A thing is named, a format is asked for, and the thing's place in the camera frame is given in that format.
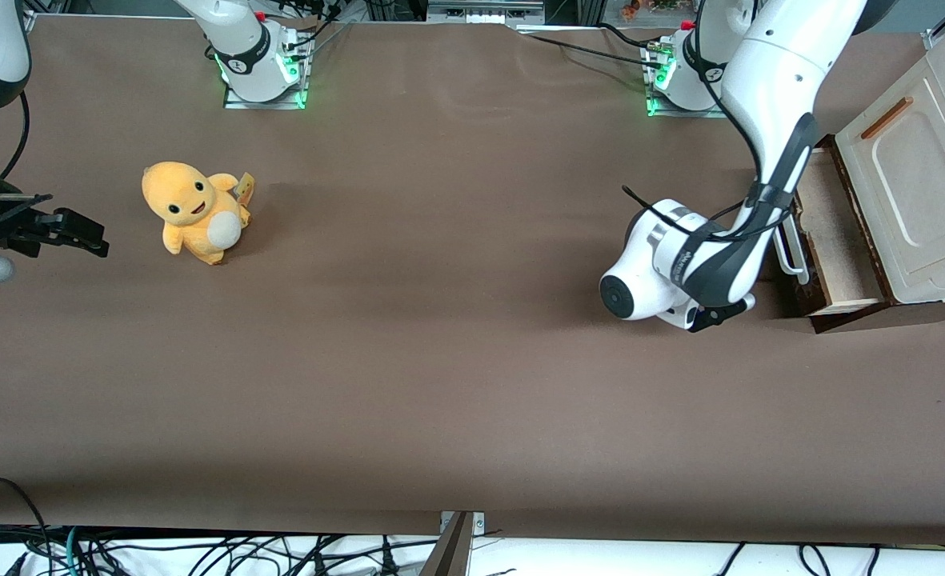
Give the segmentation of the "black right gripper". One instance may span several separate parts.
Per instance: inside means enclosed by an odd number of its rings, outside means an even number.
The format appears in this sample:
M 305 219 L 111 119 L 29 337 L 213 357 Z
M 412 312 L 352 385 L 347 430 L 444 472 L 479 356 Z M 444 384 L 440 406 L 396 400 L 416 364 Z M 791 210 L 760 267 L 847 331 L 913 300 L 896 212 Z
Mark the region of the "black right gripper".
M 34 210 L 51 199 L 52 194 L 0 193 L 0 247 L 36 258 L 41 244 L 58 241 L 106 258 L 110 245 L 104 240 L 104 226 L 73 210 Z

